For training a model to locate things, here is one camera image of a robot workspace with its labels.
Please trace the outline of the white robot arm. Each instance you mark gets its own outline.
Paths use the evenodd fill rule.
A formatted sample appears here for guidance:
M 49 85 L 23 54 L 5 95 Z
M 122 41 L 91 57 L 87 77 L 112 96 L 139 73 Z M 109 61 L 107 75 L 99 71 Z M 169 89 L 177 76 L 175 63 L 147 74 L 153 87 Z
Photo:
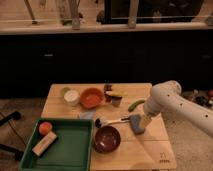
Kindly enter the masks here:
M 144 114 L 139 121 L 139 127 L 144 130 L 153 117 L 167 109 L 183 116 L 213 138 L 213 111 L 184 99 L 181 90 L 181 85 L 174 80 L 154 85 L 143 105 Z

